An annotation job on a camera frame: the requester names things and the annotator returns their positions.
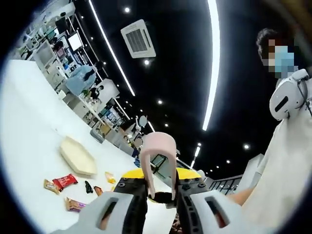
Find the screw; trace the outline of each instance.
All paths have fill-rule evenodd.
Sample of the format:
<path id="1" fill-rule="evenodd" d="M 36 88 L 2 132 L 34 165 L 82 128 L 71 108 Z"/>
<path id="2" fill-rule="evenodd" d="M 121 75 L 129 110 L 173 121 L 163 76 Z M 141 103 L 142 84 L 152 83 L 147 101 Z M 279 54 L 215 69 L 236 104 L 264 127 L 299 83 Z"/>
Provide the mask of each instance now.
<path id="1" fill-rule="evenodd" d="M 199 183 L 198 186 L 199 186 L 200 188 L 203 188 L 203 187 L 206 186 L 206 184 L 205 184 L 205 183 Z"/>
<path id="2" fill-rule="evenodd" d="M 190 189 L 191 187 L 188 185 L 188 184 L 185 184 L 185 185 L 183 185 L 182 186 L 182 189 L 183 190 L 188 190 L 188 189 Z"/>

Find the snack wrapper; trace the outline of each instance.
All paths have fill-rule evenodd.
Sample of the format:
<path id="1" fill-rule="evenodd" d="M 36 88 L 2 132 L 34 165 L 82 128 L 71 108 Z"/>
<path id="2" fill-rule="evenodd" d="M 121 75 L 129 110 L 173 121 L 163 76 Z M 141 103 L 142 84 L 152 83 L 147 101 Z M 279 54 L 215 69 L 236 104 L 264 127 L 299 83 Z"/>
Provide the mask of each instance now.
<path id="1" fill-rule="evenodd" d="M 98 186 L 94 186 L 94 190 L 96 191 L 98 196 L 102 195 L 103 193 L 103 190 Z"/>
<path id="2" fill-rule="evenodd" d="M 65 207 L 67 211 L 75 211 L 75 212 L 80 212 L 82 208 L 84 208 L 86 204 L 72 200 L 70 198 L 65 199 Z"/>
<path id="3" fill-rule="evenodd" d="M 61 192 L 64 188 L 66 188 L 67 186 L 71 185 L 71 184 L 77 184 L 78 181 L 76 180 L 76 178 L 72 175 L 69 174 L 67 176 L 64 176 L 62 178 L 58 178 L 58 179 L 53 179 L 52 180 L 53 183 L 55 185 L 57 185 L 58 190 Z"/>
<path id="4" fill-rule="evenodd" d="M 105 172 L 105 176 L 106 176 L 106 179 L 109 183 L 111 183 L 111 184 L 116 183 L 116 180 L 115 180 L 114 175 L 112 173 Z"/>
<path id="5" fill-rule="evenodd" d="M 48 189 L 54 193 L 56 193 L 57 195 L 59 195 L 59 188 L 57 187 L 57 185 L 55 185 L 54 183 L 50 182 L 49 180 L 45 179 L 43 181 L 43 186 L 45 189 Z"/>

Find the dark hair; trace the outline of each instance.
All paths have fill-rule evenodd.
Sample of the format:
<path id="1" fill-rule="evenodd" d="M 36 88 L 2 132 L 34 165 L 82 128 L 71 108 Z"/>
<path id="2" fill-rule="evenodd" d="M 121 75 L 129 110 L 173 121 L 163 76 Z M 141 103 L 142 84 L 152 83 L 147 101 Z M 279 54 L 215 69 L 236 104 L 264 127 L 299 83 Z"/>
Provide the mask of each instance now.
<path id="1" fill-rule="evenodd" d="M 101 62 L 101 61 L 96 62 L 95 67 L 98 70 L 101 69 L 103 67 L 103 62 Z M 90 76 L 92 76 L 94 73 L 95 73 L 94 69 L 92 69 L 90 72 L 87 72 L 86 75 L 84 76 L 83 80 L 87 81 L 90 78 Z"/>
<path id="2" fill-rule="evenodd" d="M 281 44 L 289 46 L 288 35 L 284 35 L 270 28 L 262 29 L 257 36 L 256 45 L 258 47 L 258 54 L 263 59 L 269 53 L 269 40 L 278 39 Z"/>

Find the laboratory room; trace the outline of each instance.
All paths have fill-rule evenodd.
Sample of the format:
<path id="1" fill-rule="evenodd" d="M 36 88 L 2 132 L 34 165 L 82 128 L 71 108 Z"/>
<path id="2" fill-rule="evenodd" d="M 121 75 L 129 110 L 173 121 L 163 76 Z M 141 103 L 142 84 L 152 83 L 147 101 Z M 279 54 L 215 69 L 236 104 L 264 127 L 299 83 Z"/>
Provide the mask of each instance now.
<path id="1" fill-rule="evenodd" d="M 7 4 L 10 232 L 311 233 L 311 1 Z"/>

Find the black ceiling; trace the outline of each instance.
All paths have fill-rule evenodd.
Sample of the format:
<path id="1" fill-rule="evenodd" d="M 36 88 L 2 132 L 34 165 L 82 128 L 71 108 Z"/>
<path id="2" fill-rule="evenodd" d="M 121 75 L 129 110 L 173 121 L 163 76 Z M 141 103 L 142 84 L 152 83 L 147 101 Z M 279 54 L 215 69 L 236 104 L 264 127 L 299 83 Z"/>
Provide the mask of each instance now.
<path id="1" fill-rule="evenodd" d="M 277 13 L 254 0 L 218 0 L 220 72 L 208 130 L 201 130 L 209 95 L 212 34 L 206 0 L 93 0 L 103 29 L 134 92 L 133 97 L 108 50 L 87 1 L 75 2 L 77 15 L 105 70 L 119 84 L 120 104 L 129 116 L 147 115 L 156 131 L 172 135 L 181 155 L 213 179 L 242 174 L 250 158 L 265 153 L 277 122 L 269 112 L 276 80 L 258 57 L 255 40 L 264 27 L 285 30 Z M 123 8 L 131 8 L 125 14 Z M 149 67 L 132 59 L 120 30 L 144 19 L 156 51 Z M 151 132 L 149 126 L 143 130 Z M 251 148 L 245 151 L 244 143 Z"/>

